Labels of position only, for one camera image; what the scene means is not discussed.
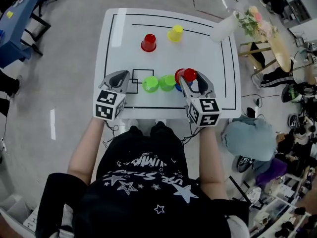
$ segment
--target flower vase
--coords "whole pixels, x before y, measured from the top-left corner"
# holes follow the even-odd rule
[[[234,11],[231,16],[219,22],[210,32],[210,38],[214,42],[221,42],[234,32],[239,26],[239,21],[236,17],[237,11]]]

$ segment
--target floor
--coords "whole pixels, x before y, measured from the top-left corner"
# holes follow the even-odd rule
[[[44,56],[33,55],[30,60],[24,63],[17,61],[4,70],[14,78],[23,76],[20,94],[11,100],[5,132],[7,152],[3,156],[6,170],[0,173],[0,177],[7,192],[21,195],[28,206],[34,208],[40,202],[48,175],[66,171],[72,152],[92,116],[95,61],[107,9],[135,7],[170,10],[219,22],[233,10],[243,12],[251,5],[257,6],[263,18],[270,18],[279,28],[289,52],[294,55],[297,49],[292,37],[278,17],[270,15],[258,0],[59,0],[44,7],[43,19],[52,25],[38,43]],[[28,28],[37,31],[38,25],[31,22]],[[242,29],[237,29],[234,35],[237,47],[252,40],[244,35]],[[266,52],[265,58],[270,60],[272,54]],[[281,94],[283,86],[258,90],[251,81],[254,70],[251,64],[246,58],[239,58],[239,63],[242,95]],[[242,98],[244,112],[247,107],[255,107],[255,99],[253,96]],[[265,98],[258,114],[263,114],[276,131],[288,132],[287,116],[297,112],[297,109],[296,105],[282,103],[276,96]],[[55,115],[55,140],[51,138],[52,110]],[[140,121],[145,134],[149,132],[151,124],[154,124],[153,120]],[[229,175],[241,183],[248,174],[235,171],[236,158],[222,147],[220,133],[226,124],[227,120],[221,120],[215,129],[227,190],[232,193],[233,185],[227,180]],[[5,118],[0,117],[0,135],[4,133],[4,125]],[[186,120],[169,120],[168,125],[179,138],[190,135]],[[103,141],[111,137],[111,131],[105,128]],[[199,175],[198,139],[195,137],[185,145],[190,178],[194,179]],[[101,142],[98,160],[104,152]]]

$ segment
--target sneaker with white sole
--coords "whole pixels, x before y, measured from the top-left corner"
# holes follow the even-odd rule
[[[252,82],[256,86],[257,89],[261,89],[261,82],[263,81],[263,74],[258,73],[258,74],[253,74],[252,75]]]
[[[157,124],[159,121],[163,122],[166,126],[166,119],[155,119],[155,124]]]
[[[131,128],[131,126],[136,126],[137,128],[139,128],[139,122],[136,119],[129,119],[126,126],[128,130]]]

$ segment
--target yellow object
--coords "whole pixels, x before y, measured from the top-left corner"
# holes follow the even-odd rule
[[[174,25],[172,30],[167,33],[167,37],[173,42],[179,42],[182,39],[183,31],[184,29],[181,25]]]
[[[8,18],[11,18],[11,17],[13,16],[13,12],[12,12],[12,11],[8,11],[8,12],[6,13],[6,16],[7,16]]]

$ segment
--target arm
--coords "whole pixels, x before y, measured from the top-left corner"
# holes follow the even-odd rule
[[[104,121],[92,118],[74,151],[67,173],[81,179],[89,185],[93,174],[98,148],[104,129]]]
[[[210,199],[228,199],[223,166],[212,127],[200,132],[199,176],[200,187]]]

